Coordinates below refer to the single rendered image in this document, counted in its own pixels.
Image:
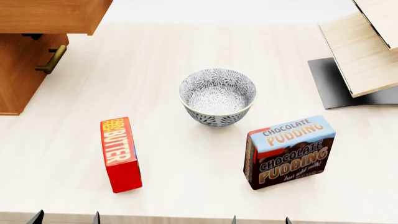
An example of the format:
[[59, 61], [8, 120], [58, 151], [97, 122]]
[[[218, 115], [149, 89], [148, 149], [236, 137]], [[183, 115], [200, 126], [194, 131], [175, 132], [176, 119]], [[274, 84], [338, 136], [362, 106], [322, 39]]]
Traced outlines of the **brown wooden cabinet drawer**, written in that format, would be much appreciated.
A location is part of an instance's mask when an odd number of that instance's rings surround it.
[[0, 0], [0, 33], [93, 35], [113, 0]]

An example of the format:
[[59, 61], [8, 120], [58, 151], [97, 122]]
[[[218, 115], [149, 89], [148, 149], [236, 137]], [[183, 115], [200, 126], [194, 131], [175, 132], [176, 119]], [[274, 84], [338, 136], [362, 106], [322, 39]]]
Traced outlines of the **brown wooden cabinet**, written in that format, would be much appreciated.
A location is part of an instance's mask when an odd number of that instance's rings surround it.
[[44, 34], [37, 40], [22, 34], [0, 34], [0, 115], [20, 115], [47, 74], [51, 58], [60, 59], [66, 34]]

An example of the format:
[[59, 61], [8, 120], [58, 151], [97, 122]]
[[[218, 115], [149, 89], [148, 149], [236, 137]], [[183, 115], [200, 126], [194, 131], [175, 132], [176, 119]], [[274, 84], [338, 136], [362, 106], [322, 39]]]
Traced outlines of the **chocolate pudding box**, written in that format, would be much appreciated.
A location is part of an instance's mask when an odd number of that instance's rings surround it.
[[244, 176], [259, 190], [322, 173], [335, 136], [322, 115], [250, 131]]

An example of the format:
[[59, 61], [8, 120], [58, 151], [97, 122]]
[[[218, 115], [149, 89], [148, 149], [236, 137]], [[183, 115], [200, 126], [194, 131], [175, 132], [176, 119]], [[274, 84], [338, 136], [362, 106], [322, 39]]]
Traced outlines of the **grey patterned ceramic bowl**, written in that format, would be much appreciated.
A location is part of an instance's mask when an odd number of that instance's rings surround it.
[[209, 127], [225, 127], [247, 114], [257, 91], [252, 80], [240, 72], [207, 68], [184, 78], [178, 95], [195, 121]]

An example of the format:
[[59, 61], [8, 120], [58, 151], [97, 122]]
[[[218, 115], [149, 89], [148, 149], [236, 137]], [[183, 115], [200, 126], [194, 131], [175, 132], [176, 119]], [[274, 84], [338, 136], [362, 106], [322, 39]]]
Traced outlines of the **light wooden rack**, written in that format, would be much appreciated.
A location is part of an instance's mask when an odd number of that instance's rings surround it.
[[398, 0], [352, 0], [358, 11], [319, 24], [356, 98], [398, 85]]

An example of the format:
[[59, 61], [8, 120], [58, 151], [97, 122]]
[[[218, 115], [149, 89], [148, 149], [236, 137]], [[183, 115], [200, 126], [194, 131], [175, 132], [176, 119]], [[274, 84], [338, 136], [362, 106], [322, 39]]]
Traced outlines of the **red butter box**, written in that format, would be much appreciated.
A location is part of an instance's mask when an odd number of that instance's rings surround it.
[[100, 122], [106, 172], [114, 193], [142, 187], [136, 147], [128, 117]]

